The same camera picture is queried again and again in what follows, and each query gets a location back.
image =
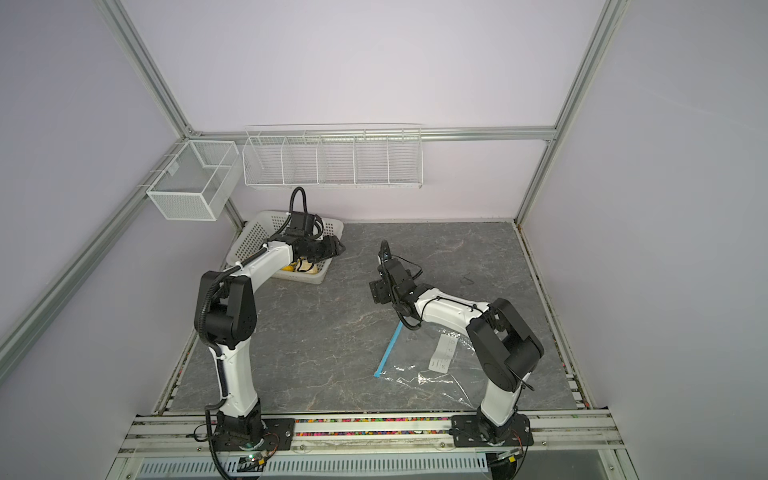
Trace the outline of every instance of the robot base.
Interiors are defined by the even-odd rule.
[[[451,417],[451,434],[457,447],[533,445],[531,421],[521,413],[515,413],[500,427],[490,423],[480,411],[477,415],[454,415]]]
[[[264,443],[257,450],[272,450],[277,442],[278,450],[290,450],[290,444],[293,440],[293,427],[296,424],[295,419],[264,419],[266,428],[264,429]],[[214,433],[214,450],[217,452],[248,452],[246,445],[250,439],[232,435],[228,432]]]

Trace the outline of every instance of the vent grille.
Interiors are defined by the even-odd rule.
[[[414,475],[419,473],[487,472],[482,453],[410,453],[382,455],[278,455],[265,464],[263,473],[238,472],[237,457],[223,462],[233,477]],[[137,480],[144,478],[219,478],[208,457],[147,458]]]

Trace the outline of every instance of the white wire shelf basket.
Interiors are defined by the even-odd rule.
[[[245,184],[326,187],[421,187],[419,129],[388,131],[248,131],[243,146]]]
[[[189,140],[147,189],[168,220],[216,220],[243,174],[233,141]]]

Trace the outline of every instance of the white plastic basket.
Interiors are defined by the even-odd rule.
[[[264,240],[275,233],[277,229],[283,225],[287,217],[288,213],[277,210],[264,210],[259,212],[253,220],[248,222],[243,229],[243,232],[237,240],[235,240],[234,245],[227,254],[227,264],[234,265],[235,262],[239,262],[253,255],[261,248]],[[344,231],[344,224],[341,220],[336,220],[335,218],[323,218],[323,224],[325,225],[323,228],[323,235],[336,235],[341,239],[341,233]],[[279,270],[272,275],[272,278],[294,280],[296,282],[318,285],[325,279],[331,260],[333,260],[333,258],[318,263],[318,272],[314,274]]]
[[[147,189],[168,220],[219,217],[243,174],[233,141],[189,140]]]

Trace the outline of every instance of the white label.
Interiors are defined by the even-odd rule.
[[[168,165],[168,173],[173,177],[173,175],[176,173],[176,170],[179,169],[179,162],[173,161],[170,165]]]
[[[441,334],[435,353],[429,360],[429,369],[433,372],[448,373],[448,367],[453,360],[453,353],[456,351],[456,343],[458,343],[456,337]]]

